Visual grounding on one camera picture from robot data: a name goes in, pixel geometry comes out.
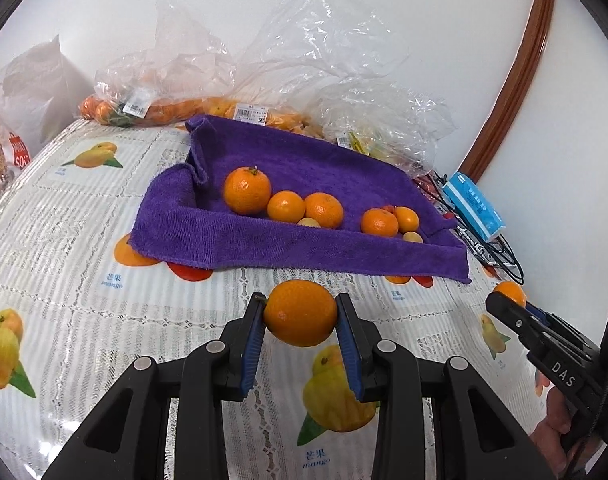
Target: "purple towel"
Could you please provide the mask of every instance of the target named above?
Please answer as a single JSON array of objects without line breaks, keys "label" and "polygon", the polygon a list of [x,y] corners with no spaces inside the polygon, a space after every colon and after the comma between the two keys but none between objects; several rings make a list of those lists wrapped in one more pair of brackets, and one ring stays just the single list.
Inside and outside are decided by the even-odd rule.
[{"label": "purple towel", "polygon": [[[372,275],[442,276],[469,283],[466,249],[446,220],[398,168],[321,140],[238,121],[196,116],[187,161],[155,177],[130,244],[139,253],[191,267],[298,267]],[[340,229],[239,216],[221,189],[228,173],[258,166],[273,193],[321,191],[344,209]],[[420,218],[424,244],[359,231],[369,208],[404,205]]]}]

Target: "red object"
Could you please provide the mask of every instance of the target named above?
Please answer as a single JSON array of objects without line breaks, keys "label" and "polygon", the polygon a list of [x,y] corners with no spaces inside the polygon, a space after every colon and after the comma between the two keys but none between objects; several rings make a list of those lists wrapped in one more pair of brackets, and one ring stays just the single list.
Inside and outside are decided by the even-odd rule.
[{"label": "red object", "polygon": [[26,144],[23,143],[20,136],[10,132],[10,145],[12,146],[12,152],[14,154],[14,165],[23,170],[30,162],[30,154]]},{"label": "red object", "polygon": [[431,286],[433,286],[432,276],[413,276],[413,279],[421,286],[425,286],[426,288],[431,288]]},{"label": "red object", "polygon": [[166,262],[166,264],[176,276],[187,282],[202,282],[203,280],[209,279],[213,274],[212,269],[196,269],[195,267],[174,264],[171,262]]}]

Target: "black cord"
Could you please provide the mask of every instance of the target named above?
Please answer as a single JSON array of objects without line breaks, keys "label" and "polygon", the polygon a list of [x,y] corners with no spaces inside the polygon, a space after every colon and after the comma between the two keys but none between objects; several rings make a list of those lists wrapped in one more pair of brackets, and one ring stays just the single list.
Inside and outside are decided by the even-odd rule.
[{"label": "black cord", "polygon": [[595,415],[593,416],[593,421],[591,423],[591,427],[590,427],[588,433],[582,439],[579,448],[577,448],[577,452],[573,455],[573,458],[571,459],[571,463],[568,465],[568,468],[566,469],[566,473],[564,474],[564,477],[562,478],[562,480],[570,480],[572,478],[572,476],[574,474],[575,466],[577,465],[577,461],[580,460],[580,457],[581,457],[582,453],[584,452],[586,445],[588,444],[588,440],[595,432],[595,428],[597,427],[600,417],[602,416],[602,410],[604,409],[604,405],[606,404],[607,398],[608,398],[608,374],[606,376],[606,383],[604,384],[604,391],[602,393],[602,397],[600,398],[600,403],[597,407],[597,411],[595,412]]},{"label": "black cord", "polygon": [[[447,182],[446,176],[442,177],[436,173],[428,174],[427,177],[431,181],[431,184],[433,184],[433,186],[437,190],[440,190]],[[468,220],[466,220],[465,216],[463,216],[462,213],[460,213],[457,208],[453,207],[447,200],[444,200],[444,197],[439,194],[439,191],[437,194],[435,194],[424,187],[422,187],[421,189],[426,194],[428,194],[433,200],[436,200],[437,202],[442,204],[448,211],[453,213],[458,223],[463,228],[466,228],[470,232],[471,236],[475,237],[478,243],[484,248],[484,250],[486,250],[486,252],[488,252],[488,254],[494,257],[499,267],[506,274],[508,274],[513,281],[515,281],[519,285],[524,284],[524,270],[522,269],[522,266],[520,265],[519,261],[517,261],[517,258],[515,257],[515,254],[511,249],[511,246],[502,235],[499,235],[497,238],[490,242],[485,241],[483,238],[479,237],[479,235],[475,231],[475,228],[470,224]],[[514,272],[508,266],[516,267],[517,271]]]}]

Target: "blue packet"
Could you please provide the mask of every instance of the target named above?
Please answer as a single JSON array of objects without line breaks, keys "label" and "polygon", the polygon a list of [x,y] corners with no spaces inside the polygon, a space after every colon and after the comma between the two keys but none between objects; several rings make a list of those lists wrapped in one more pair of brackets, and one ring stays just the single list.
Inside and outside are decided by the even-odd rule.
[{"label": "blue packet", "polygon": [[456,171],[442,190],[485,242],[493,240],[506,227],[492,204],[465,174]]}]

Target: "barcode sticker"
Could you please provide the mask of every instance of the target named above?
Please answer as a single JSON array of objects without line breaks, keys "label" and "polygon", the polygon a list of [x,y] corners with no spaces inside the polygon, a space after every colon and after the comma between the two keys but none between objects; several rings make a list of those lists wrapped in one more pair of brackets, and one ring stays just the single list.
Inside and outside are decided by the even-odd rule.
[{"label": "barcode sticker", "polygon": [[149,88],[135,88],[126,101],[123,111],[125,114],[143,119],[148,108],[155,100],[155,91]]},{"label": "barcode sticker", "polygon": [[351,141],[348,138],[348,135],[338,135],[337,136],[337,146],[340,146],[341,148],[346,148],[348,150],[352,150],[353,147],[351,146]]},{"label": "barcode sticker", "polygon": [[242,121],[242,123],[259,124],[261,126],[265,126],[267,116],[268,108],[265,106],[237,103],[235,106],[235,114],[233,119],[235,121]]}]

